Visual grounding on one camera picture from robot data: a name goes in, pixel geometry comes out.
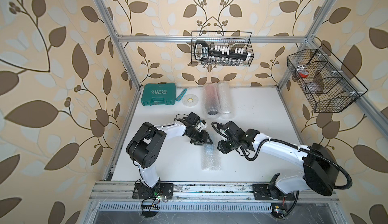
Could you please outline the clear bubble wrap sheet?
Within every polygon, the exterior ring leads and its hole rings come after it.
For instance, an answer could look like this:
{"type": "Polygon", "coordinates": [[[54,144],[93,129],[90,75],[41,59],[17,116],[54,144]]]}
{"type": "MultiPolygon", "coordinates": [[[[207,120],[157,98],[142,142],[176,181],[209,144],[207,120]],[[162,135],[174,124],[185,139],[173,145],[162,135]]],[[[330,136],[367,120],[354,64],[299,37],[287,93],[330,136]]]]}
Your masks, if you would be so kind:
{"type": "Polygon", "coordinates": [[[205,171],[221,171],[221,160],[216,144],[202,146],[201,169],[205,171]]]}

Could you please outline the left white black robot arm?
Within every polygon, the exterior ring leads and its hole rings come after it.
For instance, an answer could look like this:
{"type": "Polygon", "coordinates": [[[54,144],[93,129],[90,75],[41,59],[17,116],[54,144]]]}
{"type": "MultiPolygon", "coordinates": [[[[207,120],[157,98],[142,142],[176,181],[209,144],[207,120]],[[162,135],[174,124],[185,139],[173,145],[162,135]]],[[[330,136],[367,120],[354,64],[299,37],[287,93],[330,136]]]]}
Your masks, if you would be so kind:
{"type": "Polygon", "coordinates": [[[126,153],[138,167],[142,185],[147,190],[160,188],[160,177],[153,164],[166,140],[188,137],[195,146],[212,145],[213,141],[205,128],[206,122],[197,115],[175,119],[174,123],[164,126],[143,123],[126,147],[126,153]]]}

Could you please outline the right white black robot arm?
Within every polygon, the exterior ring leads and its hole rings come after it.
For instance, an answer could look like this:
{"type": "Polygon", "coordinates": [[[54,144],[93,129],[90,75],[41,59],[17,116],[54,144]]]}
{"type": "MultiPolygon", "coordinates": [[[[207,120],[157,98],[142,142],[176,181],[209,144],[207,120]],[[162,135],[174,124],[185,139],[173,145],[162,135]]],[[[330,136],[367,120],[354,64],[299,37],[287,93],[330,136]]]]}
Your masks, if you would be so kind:
{"type": "Polygon", "coordinates": [[[294,174],[275,173],[263,196],[282,199],[297,191],[312,190],[322,196],[331,196],[334,190],[348,189],[353,182],[343,167],[319,144],[295,145],[271,138],[258,130],[244,131],[234,122],[212,122],[212,128],[223,138],[217,149],[223,154],[237,151],[246,160],[255,161],[260,153],[270,154],[298,167],[294,174]]]}

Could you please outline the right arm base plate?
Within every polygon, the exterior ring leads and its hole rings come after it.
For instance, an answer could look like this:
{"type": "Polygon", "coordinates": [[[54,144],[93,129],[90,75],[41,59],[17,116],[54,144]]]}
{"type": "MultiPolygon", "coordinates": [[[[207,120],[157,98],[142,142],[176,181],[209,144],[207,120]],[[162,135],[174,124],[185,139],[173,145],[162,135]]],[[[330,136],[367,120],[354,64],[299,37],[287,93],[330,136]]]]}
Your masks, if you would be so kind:
{"type": "Polygon", "coordinates": [[[293,193],[284,194],[270,184],[253,184],[252,190],[255,200],[294,201],[296,199],[293,193]]]}

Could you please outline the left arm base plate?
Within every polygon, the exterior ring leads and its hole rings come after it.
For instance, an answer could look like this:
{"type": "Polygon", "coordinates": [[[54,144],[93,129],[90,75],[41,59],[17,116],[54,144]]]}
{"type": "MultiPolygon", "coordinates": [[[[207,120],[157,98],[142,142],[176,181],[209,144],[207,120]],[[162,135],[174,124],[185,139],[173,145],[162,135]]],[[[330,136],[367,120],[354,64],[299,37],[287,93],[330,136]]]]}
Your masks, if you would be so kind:
{"type": "Polygon", "coordinates": [[[132,198],[144,200],[160,197],[168,200],[173,197],[173,190],[173,183],[159,183],[155,187],[149,188],[142,182],[139,182],[135,184],[132,198]]]}

